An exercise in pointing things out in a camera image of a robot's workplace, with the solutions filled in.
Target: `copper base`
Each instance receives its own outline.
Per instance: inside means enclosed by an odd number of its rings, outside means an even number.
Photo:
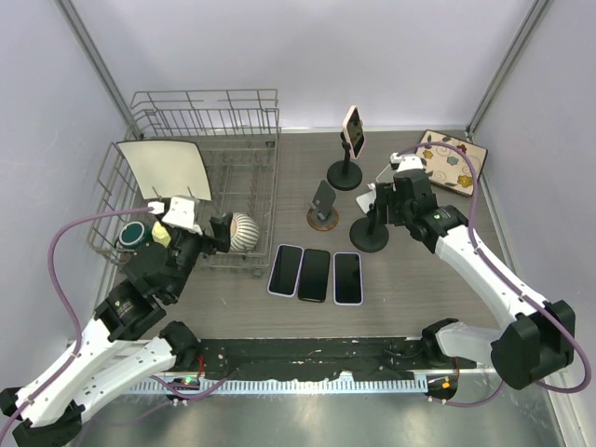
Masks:
[[[326,222],[322,223],[317,215],[313,215],[313,210],[308,210],[306,213],[306,221],[308,224],[317,231],[329,231],[333,230],[339,222],[339,212],[335,208],[332,208],[332,212],[326,219]]]

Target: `wire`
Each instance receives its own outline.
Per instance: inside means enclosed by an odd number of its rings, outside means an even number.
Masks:
[[[232,375],[236,371],[237,370],[233,370],[227,377],[223,378],[222,380],[217,382],[215,385],[210,386],[205,391],[195,394],[195,395],[183,394],[183,393],[179,392],[176,388],[198,389],[198,386],[184,385],[184,384],[176,384],[176,386],[173,386],[172,384],[169,384],[168,382],[166,382],[165,380],[163,380],[160,377],[157,377],[156,375],[152,375],[152,376],[150,376],[150,378],[159,382],[164,388],[166,388],[171,394],[173,394],[177,398],[181,398],[181,399],[189,400],[189,401],[197,401],[197,400],[205,399],[207,396],[212,394],[213,391],[215,391],[217,388],[219,388],[225,382],[227,382],[227,379],[230,377],[230,375]]]
[[[459,360],[458,360],[458,358],[457,358],[457,357],[454,357],[454,363],[455,363],[455,376],[452,376],[452,377],[451,377],[451,380],[453,380],[453,381],[456,381],[456,380],[459,380],[459,376],[461,375],[461,372],[460,372],[460,370],[459,370]],[[442,377],[437,377],[436,379],[429,380],[428,382],[429,382],[430,384],[433,384],[433,383],[435,383],[435,382],[437,382],[438,380],[441,380],[441,379],[443,379],[443,378],[444,378],[444,376],[442,376]]]
[[[409,147],[408,149],[405,149],[405,150],[399,152],[399,155],[402,156],[405,154],[414,153],[417,149],[419,149],[421,147],[425,147],[425,146],[445,147],[445,148],[451,149],[455,153],[459,154],[464,159],[464,161],[466,162],[466,164],[469,168],[470,174],[472,176],[472,184],[474,184],[474,191],[472,192],[472,205],[471,205],[470,211],[469,211],[469,223],[467,226],[467,231],[469,234],[470,241],[472,242],[472,247],[474,247],[474,251],[478,253],[478,255],[484,261],[486,266],[488,266],[512,291],[514,291],[516,294],[518,294],[518,296],[520,296],[520,298],[522,298],[524,302],[526,302],[528,305],[533,307],[538,313],[540,313],[540,315],[542,315],[544,318],[546,318],[550,322],[550,324],[552,324],[562,334],[562,336],[569,342],[569,344],[577,352],[577,355],[581,358],[581,361],[584,365],[584,380],[582,380],[582,382],[579,385],[573,386],[571,388],[560,388],[557,386],[547,385],[542,382],[538,382],[538,385],[544,387],[545,389],[547,389],[549,391],[554,391],[557,393],[564,393],[564,394],[578,393],[579,391],[586,389],[586,387],[589,385],[591,378],[592,378],[592,369],[589,364],[588,356],[586,355],[586,352],[583,350],[581,345],[577,342],[577,340],[574,338],[574,336],[569,331],[567,331],[567,329],[565,329],[565,327],[556,318],[554,318],[544,307],[540,306],[536,301],[534,301],[532,298],[530,298],[529,296],[524,294],[523,291],[519,287],[517,287],[511,280],[509,280],[509,278],[507,278],[507,276],[499,269],[499,267],[497,267],[496,265],[493,264],[493,262],[488,258],[486,253],[484,253],[484,251],[479,247],[478,241],[476,240],[476,236],[475,236],[475,228],[476,228],[476,209],[478,207],[478,195],[479,195],[480,188],[479,188],[479,184],[478,184],[478,175],[476,173],[476,170],[474,169],[474,166],[472,165],[471,160],[467,157],[467,155],[466,155],[466,153],[464,153],[464,151],[462,151],[458,147],[455,147],[452,144],[449,144],[447,142],[421,142],[420,144]],[[497,394],[497,392],[500,391],[501,387],[502,387],[502,384],[497,389],[495,394]],[[491,399],[482,400],[481,402],[486,403],[487,401],[490,401],[490,400]]]
[[[213,391],[215,391],[217,388],[219,388],[220,386],[222,386],[228,379],[228,377],[225,377],[224,379],[220,380],[219,382],[217,382],[216,384],[214,384],[213,386],[210,386],[209,388],[207,388],[205,391],[203,391],[202,393],[200,393],[199,395],[196,396],[188,396],[188,395],[183,395],[183,399],[184,400],[189,400],[192,402],[197,402],[199,400],[203,400],[205,399],[207,396],[209,396],[210,394],[213,393]],[[165,382],[162,383],[162,380],[159,379],[158,382],[160,382],[162,385],[164,385]],[[194,388],[197,389],[196,386],[183,386],[183,387],[190,387],[190,388]],[[127,426],[132,426],[134,424],[137,424],[139,422],[141,422],[145,417],[149,416],[150,414],[153,414],[159,410],[161,410],[162,408],[165,407],[170,407],[173,406],[173,402],[167,400],[165,402],[161,402],[160,404],[157,404],[155,407],[153,407],[152,409],[146,411],[145,413],[141,414],[138,417],[135,417],[134,419],[131,419],[127,422],[110,422],[110,421],[105,421],[103,419],[101,419],[98,416],[95,416],[93,418],[93,422],[97,422],[103,426],[108,426],[108,427],[127,427]]]
[[[416,351],[415,354],[412,354],[411,356],[404,356],[399,352],[393,352],[390,351],[389,349],[383,349],[383,351],[388,354],[391,357],[395,357],[396,359],[406,359],[406,360],[410,360],[410,359],[415,359],[416,357],[418,357],[420,354],[422,354],[422,351],[424,351],[424,347],[421,347],[420,349],[418,349]]]
[[[155,407],[151,408],[150,410],[146,411],[145,413],[141,414],[140,416],[135,417],[134,419],[131,419],[127,422],[105,421],[98,416],[93,417],[92,421],[97,422],[98,424],[100,424],[102,426],[107,426],[107,427],[127,427],[127,426],[132,426],[134,424],[141,422],[145,417],[161,410],[162,408],[171,407],[171,406],[173,406],[173,402],[170,402],[169,400],[166,402],[161,402],[160,404],[156,405]]]
[[[201,374],[203,373],[203,371],[205,370],[205,361],[204,361],[204,357],[201,354],[198,357],[198,372],[196,373],[196,379],[199,380],[201,377]]]
[[[81,323],[79,322],[78,317],[76,316],[76,313],[73,310],[73,307],[71,306],[70,302],[68,301],[68,298],[66,298],[66,295],[64,294],[64,291],[62,290],[62,287],[58,281],[58,277],[56,276],[56,266],[54,264],[54,253],[56,251],[56,246],[58,245],[58,241],[61,239],[61,237],[64,235],[64,233],[66,233],[71,228],[74,228],[80,224],[85,224],[87,222],[95,221],[97,219],[102,219],[104,217],[124,216],[127,214],[137,214],[137,213],[142,213],[142,212],[149,212],[151,210],[152,210],[152,208],[136,208],[136,209],[131,209],[131,210],[116,210],[116,211],[103,212],[103,213],[96,214],[93,216],[83,217],[81,219],[77,219],[77,220],[72,221],[72,222],[66,224],[65,226],[63,226],[60,230],[58,230],[56,235],[54,235],[54,237],[52,238],[51,242],[49,243],[49,248],[47,249],[47,270],[49,271],[49,278],[52,281],[52,285],[54,286],[54,289],[56,290],[56,293],[58,294],[58,297],[60,298],[60,301],[61,301],[62,305],[64,306],[66,313],[68,314],[68,317],[73,322],[74,332],[75,332],[73,355],[69,356],[69,358],[60,366],[60,368],[57,371],[55,371],[46,380],[46,382],[41,384],[39,386],[39,388],[37,388],[33,393],[31,393],[27,397],[27,400],[25,402],[23,402],[23,404],[21,406],[19,406],[17,408],[17,410],[12,415],[9,416],[7,422],[2,427],[2,431],[0,431],[0,445],[2,445],[2,442],[4,441],[4,438],[6,437],[8,431],[10,430],[10,427],[17,420],[17,418],[20,416],[20,414],[23,412],[23,410],[25,408],[27,408],[28,405],[33,403],[34,400],[42,392],[44,392],[44,390],[48,386],[50,386],[56,379],[58,379],[58,377],[60,377],[64,373],[64,371],[66,371],[66,369],[73,363],[73,361],[75,361],[76,356],[78,355],[78,353],[81,350],[81,345],[83,344],[83,333],[82,333],[82,329],[81,329]]]

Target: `yellow object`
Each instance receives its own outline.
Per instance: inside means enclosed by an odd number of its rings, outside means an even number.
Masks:
[[[171,242],[171,236],[169,235],[168,230],[159,222],[154,223],[153,229],[151,230],[151,236],[155,242],[166,248]]]

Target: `patterned placemat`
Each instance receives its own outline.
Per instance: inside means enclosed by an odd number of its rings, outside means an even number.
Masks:
[[[470,142],[458,140],[442,133],[427,130],[421,142],[447,142],[461,149],[471,160],[474,170],[480,177],[488,151]],[[472,176],[464,159],[451,149],[440,146],[425,146],[416,154],[425,160],[427,172],[432,173],[430,181],[451,189],[464,196],[471,196],[474,191]]]

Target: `phone stand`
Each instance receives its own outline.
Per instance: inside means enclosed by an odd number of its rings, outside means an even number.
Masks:
[[[376,201],[370,206],[366,217],[358,219],[350,227],[350,241],[360,251],[377,253],[389,241],[389,231],[379,223]]]
[[[327,181],[339,191],[352,191],[362,183],[362,170],[356,163],[350,161],[350,144],[345,140],[343,132],[340,136],[345,151],[344,161],[336,161],[329,166]]]
[[[308,224],[318,231],[333,230],[339,222],[339,214],[333,207],[337,195],[333,188],[324,180],[320,181],[313,201],[308,205],[310,210],[306,214]]]

